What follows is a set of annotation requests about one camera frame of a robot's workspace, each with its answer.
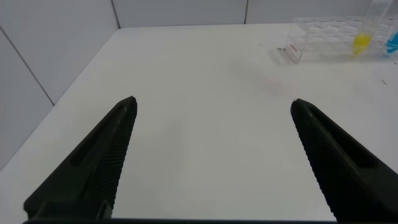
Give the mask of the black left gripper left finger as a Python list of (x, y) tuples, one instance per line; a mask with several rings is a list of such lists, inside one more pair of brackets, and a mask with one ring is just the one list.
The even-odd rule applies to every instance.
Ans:
[(137, 101), (117, 103), (26, 199), (30, 220), (111, 218)]

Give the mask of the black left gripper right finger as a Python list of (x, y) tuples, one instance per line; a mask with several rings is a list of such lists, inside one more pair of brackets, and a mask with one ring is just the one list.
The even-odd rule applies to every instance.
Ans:
[(315, 105), (297, 99), (290, 113), (336, 220), (397, 222), (397, 173)]

